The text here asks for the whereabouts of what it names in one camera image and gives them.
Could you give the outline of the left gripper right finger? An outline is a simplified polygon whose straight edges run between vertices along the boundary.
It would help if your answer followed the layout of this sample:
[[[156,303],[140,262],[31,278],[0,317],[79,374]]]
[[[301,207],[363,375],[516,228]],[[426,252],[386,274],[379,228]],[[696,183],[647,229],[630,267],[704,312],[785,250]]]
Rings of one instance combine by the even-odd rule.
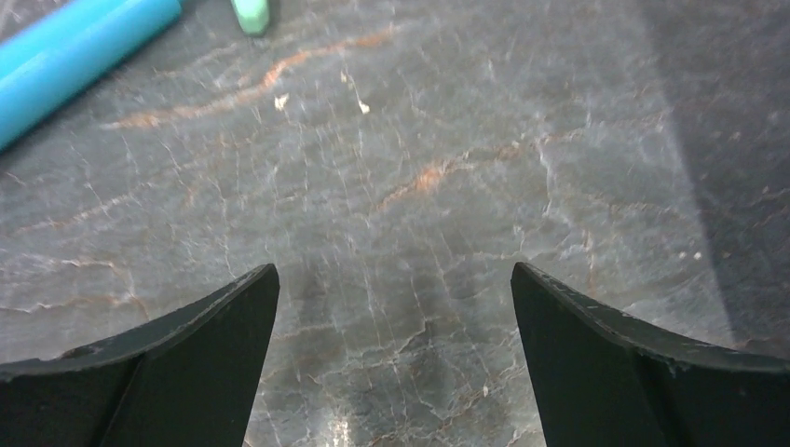
[[[538,268],[511,275],[550,446],[785,446],[789,364],[669,332]]]

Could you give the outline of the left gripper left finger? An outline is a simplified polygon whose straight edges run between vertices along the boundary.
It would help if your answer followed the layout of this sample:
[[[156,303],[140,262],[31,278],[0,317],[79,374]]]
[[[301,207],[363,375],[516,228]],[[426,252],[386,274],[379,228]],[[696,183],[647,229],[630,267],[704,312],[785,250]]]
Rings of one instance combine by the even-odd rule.
[[[240,446],[279,299],[273,264],[55,359],[1,367],[5,446]]]

